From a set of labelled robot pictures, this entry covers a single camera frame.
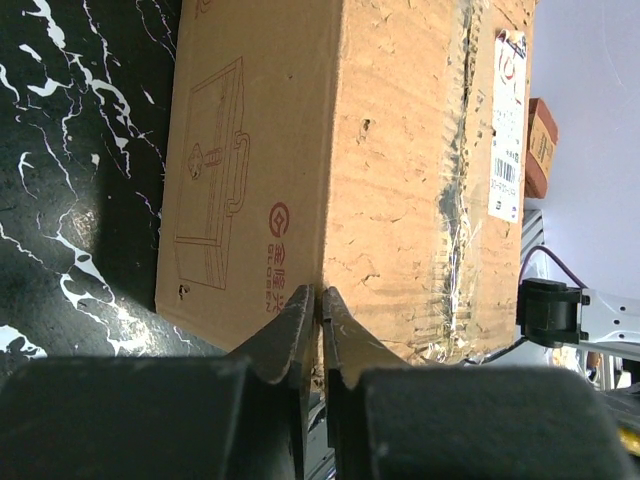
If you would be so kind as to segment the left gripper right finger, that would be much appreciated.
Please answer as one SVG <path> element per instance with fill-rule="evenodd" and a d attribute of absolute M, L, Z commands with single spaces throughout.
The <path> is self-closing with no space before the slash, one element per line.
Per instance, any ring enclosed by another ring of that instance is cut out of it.
<path fill-rule="evenodd" d="M 322 327 L 337 477 L 413 479 L 413 371 L 352 316 L 335 287 L 323 293 Z"/>

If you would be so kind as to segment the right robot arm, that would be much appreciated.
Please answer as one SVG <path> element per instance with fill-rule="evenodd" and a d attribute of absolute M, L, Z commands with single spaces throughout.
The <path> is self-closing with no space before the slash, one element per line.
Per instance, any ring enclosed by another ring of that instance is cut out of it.
<path fill-rule="evenodd" d="M 516 324 L 548 348 L 566 344 L 639 359 L 639 301 L 562 282 L 526 279 L 518 289 Z"/>

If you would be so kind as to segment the brown cardboard express box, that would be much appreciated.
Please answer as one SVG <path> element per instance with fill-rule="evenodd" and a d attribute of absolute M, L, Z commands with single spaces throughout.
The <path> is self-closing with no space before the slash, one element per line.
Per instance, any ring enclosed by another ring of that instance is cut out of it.
<path fill-rule="evenodd" d="M 155 306 L 231 350 L 335 287 L 404 360 L 514 336 L 532 1 L 186 1 Z"/>

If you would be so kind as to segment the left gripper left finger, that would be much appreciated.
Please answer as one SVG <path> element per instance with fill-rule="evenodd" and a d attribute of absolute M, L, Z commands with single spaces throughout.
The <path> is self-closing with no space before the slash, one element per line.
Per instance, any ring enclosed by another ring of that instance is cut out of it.
<path fill-rule="evenodd" d="M 244 367 L 234 398 L 229 479 L 304 477 L 314 309 L 314 287 L 297 287 L 267 325 L 228 355 Z"/>

